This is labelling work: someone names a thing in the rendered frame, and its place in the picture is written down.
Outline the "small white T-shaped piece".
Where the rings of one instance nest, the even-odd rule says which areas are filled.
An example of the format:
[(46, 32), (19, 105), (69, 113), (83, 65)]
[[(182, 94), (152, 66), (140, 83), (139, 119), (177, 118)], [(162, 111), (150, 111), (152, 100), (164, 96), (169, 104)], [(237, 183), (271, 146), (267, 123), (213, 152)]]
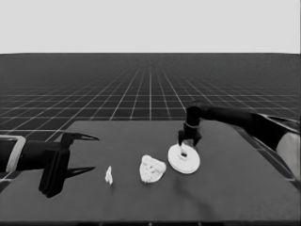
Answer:
[(108, 167), (106, 173), (105, 173), (105, 177), (104, 180), (109, 184), (112, 185), (113, 184), (113, 176), (112, 176), (112, 168)]

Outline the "white round carrier with pins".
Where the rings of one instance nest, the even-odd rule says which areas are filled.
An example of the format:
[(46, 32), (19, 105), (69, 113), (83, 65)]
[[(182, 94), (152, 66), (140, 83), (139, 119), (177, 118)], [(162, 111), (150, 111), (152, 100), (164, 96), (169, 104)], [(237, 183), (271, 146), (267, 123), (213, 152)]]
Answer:
[[(157, 164), (158, 162), (163, 162), (163, 161), (152, 158), (152, 162)], [(139, 173), (141, 174), (143, 172), (148, 172), (148, 170), (147, 170), (147, 166), (145, 166), (144, 164), (141, 163), (140, 167), (139, 167)], [(159, 181), (164, 173), (160, 173), (159, 171), (156, 171), (155, 173), (152, 173), (151, 174), (151, 176), (152, 176), (151, 183), (155, 183), (155, 182)]]

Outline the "large thick white disc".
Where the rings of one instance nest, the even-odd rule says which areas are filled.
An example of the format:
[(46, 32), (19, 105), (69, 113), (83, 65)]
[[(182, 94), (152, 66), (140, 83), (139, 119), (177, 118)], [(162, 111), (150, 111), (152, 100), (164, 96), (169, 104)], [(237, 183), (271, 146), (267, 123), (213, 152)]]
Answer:
[(174, 170), (183, 174), (194, 173), (200, 166), (198, 152), (184, 143), (172, 145), (168, 150), (167, 159)]

